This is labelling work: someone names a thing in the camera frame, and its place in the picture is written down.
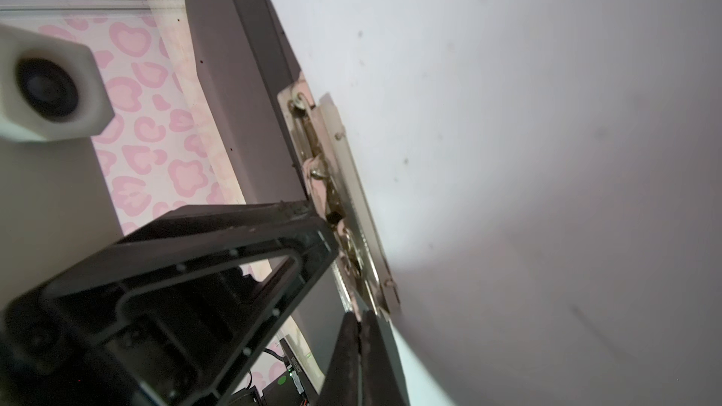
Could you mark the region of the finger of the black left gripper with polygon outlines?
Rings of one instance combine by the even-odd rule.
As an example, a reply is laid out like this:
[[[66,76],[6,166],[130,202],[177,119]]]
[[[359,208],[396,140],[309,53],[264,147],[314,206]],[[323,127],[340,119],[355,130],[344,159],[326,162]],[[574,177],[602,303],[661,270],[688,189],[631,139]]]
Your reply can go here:
[[[221,405],[336,259],[306,201],[185,206],[16,297],[5,405]]]

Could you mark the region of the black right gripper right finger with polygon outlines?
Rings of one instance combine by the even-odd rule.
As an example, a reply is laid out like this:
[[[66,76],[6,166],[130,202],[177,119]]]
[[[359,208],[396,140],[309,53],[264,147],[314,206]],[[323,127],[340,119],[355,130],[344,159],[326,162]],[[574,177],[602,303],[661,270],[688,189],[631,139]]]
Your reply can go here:
[[[378,317],[372,311],[362,314],[359,330],[360,404],[408,405],[394,371]]]

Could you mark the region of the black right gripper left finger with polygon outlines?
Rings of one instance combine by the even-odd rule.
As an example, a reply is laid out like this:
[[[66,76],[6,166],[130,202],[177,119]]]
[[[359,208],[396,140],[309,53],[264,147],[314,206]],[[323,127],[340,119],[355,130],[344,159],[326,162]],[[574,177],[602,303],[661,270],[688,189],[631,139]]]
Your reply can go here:
[[[360,394],[359,375],[359,322],[353,312],[347,312],[341,322],[336,347],[316,404],[357,406]]]

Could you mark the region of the orange and black folder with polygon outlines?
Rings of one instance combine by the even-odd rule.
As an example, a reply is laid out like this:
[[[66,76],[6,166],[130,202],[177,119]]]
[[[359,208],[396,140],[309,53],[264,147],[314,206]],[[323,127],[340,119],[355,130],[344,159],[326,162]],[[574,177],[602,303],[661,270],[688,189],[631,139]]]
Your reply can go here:
[[[360,185],[340,115],[315,99],[271,0],[185,0],[199,79],[250,204],[299,201],[338,246],[293,321],[326,376],[341,322],[379,320],[397,379],[410,402],[390,316],[398,293]]]

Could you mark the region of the white paper sheet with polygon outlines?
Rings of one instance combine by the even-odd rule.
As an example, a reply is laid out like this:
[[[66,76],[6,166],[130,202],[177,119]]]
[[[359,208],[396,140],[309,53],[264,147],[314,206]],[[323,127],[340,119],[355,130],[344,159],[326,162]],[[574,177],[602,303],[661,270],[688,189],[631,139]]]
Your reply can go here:
[[[272,0],[414,405],[721,402],[721,0]]]

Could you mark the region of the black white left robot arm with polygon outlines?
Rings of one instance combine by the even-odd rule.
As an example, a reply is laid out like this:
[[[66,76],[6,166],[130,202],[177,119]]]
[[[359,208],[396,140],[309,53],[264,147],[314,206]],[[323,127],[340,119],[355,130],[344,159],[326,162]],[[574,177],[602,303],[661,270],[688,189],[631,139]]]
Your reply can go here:
[[[308,376],[270,343],[339,251],[303,201],[168,212],[4,307],[1,401],[307,405]]]

